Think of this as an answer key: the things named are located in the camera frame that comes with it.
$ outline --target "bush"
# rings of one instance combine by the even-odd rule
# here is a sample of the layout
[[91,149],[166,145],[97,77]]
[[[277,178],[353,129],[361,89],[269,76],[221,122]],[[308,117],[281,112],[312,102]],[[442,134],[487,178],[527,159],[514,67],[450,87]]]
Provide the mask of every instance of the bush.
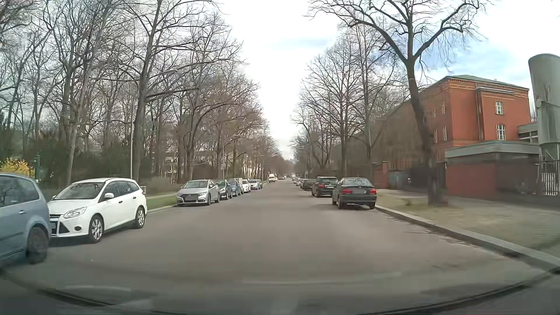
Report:
[[167,177],[152,177],[142,181],[140,185],[146,186],[147,194],[171,193],[181,189],[181,184],[172,183]]
[[12,173],[27,176],[30,178],[35,177],[35,170],[27,164],[26,161],[20,160],[16,157],[9,157],[0,166],[0,172]]

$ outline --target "dark gray car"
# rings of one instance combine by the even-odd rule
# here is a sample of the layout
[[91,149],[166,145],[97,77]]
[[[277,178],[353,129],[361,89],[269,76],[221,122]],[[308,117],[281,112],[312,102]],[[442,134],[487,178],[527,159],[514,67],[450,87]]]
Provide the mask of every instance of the dark gray car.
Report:
[[41,262],[49,241],[49,207],[39,187],[30,178],[0,173],[0,263]]
[[333,190],[333,205],[343,209],[348,204],[366,205],[375,208],[377,190],[369,179],[363,177],[345,177],[340,179]]

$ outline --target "headlight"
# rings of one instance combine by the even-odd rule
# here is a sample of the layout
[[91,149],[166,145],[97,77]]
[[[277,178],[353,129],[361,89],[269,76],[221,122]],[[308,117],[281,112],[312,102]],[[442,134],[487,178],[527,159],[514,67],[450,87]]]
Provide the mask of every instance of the headlight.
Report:
[[82,215],[84,212],[86,212],[86,209],[87,207],[81,207],[74,210],[70,210],[66,212],[62,217],[65,219],[70,219],[71,217]]

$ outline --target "light blue car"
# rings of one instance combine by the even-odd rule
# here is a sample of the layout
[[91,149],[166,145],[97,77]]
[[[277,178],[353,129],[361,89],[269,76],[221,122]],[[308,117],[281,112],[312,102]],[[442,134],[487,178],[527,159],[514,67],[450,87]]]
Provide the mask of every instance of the light blue car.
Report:
[[0,173],[0,263],[39,263],[49,241],[49,208],[39,187],[27,177]]

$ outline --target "asphalt road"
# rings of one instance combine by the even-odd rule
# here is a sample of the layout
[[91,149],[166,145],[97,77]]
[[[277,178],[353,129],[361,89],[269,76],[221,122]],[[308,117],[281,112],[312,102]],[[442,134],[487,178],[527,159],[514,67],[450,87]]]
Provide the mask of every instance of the asphalt road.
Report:
[[456,300],[542,273],[375,210],[338,210],[279,180],[211,206],[152,213],[143,229],[99,244],[58,240],[46,262],[7,269],[0,289],[14,281],[107,303],[135,296],[180,313],[359,314]]

